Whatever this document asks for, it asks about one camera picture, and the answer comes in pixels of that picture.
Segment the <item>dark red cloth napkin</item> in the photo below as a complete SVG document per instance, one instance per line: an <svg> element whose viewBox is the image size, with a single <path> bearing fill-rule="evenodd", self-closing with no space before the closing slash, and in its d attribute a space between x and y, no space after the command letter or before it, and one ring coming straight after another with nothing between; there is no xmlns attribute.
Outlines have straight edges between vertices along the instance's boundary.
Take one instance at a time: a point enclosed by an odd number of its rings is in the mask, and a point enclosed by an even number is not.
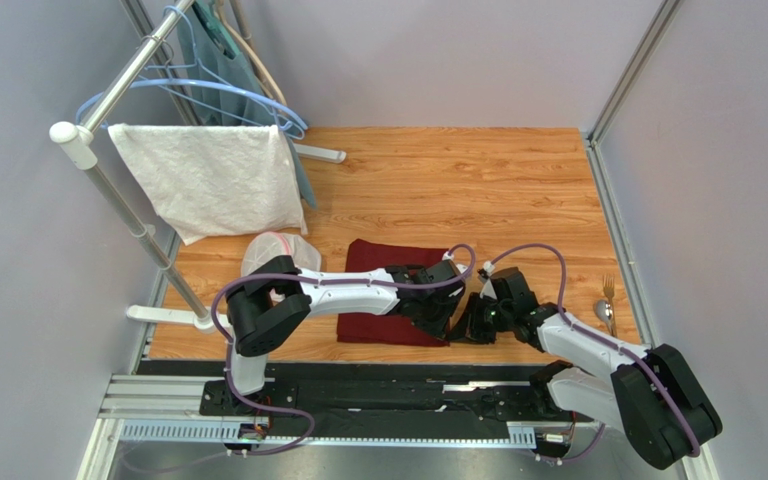
<svg viewBox="0 0 768 480"><path fill-rule="evenodd" d="M345 270L365 272L394 265L430 267L442 259L445 248L418 248L376 244L356 239L347 253ZM409 318L367 313L340 314L336 327L337 341L356 344L388 344L415 347L448 347L412 325Z"/></svg>

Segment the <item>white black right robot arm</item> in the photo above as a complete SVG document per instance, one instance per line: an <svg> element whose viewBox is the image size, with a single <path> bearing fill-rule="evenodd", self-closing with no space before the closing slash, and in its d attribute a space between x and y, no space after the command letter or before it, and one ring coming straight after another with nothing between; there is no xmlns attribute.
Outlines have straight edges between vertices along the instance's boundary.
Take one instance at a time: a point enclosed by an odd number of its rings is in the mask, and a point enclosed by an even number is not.
<svg viewBox="0 0 768 480"><path fill-rule="evenodd" d="M447 338L491 344L504 332L558 358L529 378L529 404L537 414L575 412L617 429L657 469L697 454L723 431L679 350L621 341L555 303L539 303L515 267L484 276Z"/></svg>

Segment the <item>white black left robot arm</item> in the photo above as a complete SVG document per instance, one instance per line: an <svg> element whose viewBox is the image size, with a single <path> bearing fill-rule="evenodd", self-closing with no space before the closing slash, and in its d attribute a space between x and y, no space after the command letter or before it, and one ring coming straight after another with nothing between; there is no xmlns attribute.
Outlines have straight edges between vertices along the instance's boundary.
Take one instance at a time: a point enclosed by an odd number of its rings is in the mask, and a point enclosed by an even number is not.
<svg viewBox="0 0 768 480"><path fill-rule="evenodd" d="M401 316L420 330L441 336L464 294L471 269L451 256L431 267L390 266L367 272L319 272L277 256L228 284L225 302L232 328L227 360L234 394L247 396L265 385L269 354L309 319L339 314Z"/></svg>

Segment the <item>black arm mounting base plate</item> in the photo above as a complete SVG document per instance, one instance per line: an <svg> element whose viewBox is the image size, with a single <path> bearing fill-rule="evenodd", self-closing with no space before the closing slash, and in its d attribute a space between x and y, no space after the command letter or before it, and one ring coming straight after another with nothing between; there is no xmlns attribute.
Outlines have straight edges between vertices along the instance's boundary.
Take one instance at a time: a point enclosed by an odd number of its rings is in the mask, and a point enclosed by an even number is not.
<svg viewBox="0 0 768 480"><path fill-rule="evenodd" d="M235 398L217 362L158 361L140 373L195 380L194 411L205 417L269 421L272 436L300 434L301 412L320 438L393 440L497 440L514 421L568 423L594 420L575 412L542 416L530 406L529 378L545 366L270 363L263 389L251 400L274 407L257 411Z"/></svg>

